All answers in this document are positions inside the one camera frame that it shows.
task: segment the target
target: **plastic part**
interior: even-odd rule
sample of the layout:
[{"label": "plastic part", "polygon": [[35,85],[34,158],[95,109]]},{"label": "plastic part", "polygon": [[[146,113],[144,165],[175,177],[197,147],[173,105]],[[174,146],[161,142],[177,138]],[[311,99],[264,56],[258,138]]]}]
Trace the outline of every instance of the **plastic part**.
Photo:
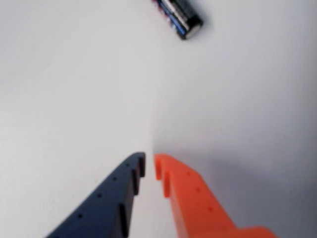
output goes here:
[{"label": "plastic part", "polygon": [[155,155],[156,176],[170,198],[179,238],[275,238],[268,229],[238,229],[203,178],[191,167],[164,155]]},{"label": "plastic part", "polygon": [[120,164],[48,238],[126,238],[134,195],[145,176],[145,154]]}]

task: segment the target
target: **orange plastic piece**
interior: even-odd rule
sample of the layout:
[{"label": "orange plastic piece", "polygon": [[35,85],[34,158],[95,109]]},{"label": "orange plastic piece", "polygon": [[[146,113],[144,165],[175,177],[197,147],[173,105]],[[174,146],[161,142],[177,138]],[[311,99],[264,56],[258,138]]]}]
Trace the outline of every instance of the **orange plastic piece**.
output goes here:
[{"label": "orange plastic piece", "polygon": [[268,229],[238,229],[203,178],[191,167],[164,155],[155,155],[156,176],[170,198],[179,238],[276,238]]}]

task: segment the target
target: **battery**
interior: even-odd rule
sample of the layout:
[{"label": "battery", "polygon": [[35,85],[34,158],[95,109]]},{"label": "battery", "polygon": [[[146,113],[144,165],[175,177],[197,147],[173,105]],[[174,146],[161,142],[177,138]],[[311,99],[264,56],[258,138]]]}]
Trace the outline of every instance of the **battery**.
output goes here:
[{"label": "battery", "polygon": [[202,19],[186,0],[152,0],[182,40],[195,35],[203,25]]}]

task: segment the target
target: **dark blue plastic piece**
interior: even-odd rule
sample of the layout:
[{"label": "dark blue plastic piece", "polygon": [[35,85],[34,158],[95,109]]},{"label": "dark blue plastic piece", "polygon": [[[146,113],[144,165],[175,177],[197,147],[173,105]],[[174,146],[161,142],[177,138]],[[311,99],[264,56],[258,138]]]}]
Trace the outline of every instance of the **dark blue plastic piece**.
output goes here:
[{"label": "dark blue plastic piece", "polygon": [[47,238],[126,238],[134,195],[145,176],[145,154],[120,164]]}]

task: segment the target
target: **white surface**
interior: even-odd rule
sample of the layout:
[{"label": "white surface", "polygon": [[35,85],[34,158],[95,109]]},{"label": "white surface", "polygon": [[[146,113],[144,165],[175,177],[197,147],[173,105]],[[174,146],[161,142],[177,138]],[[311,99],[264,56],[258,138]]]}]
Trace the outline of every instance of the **white surface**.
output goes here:
[{"label": "white surface", "polygon": [[180,41],[149,0],[0,3],[0,237],[42,238],[148,154],[132,238],[175,238],[152,151],[197,169],[239,226],[317,234],[317,3],[195,3]]}]

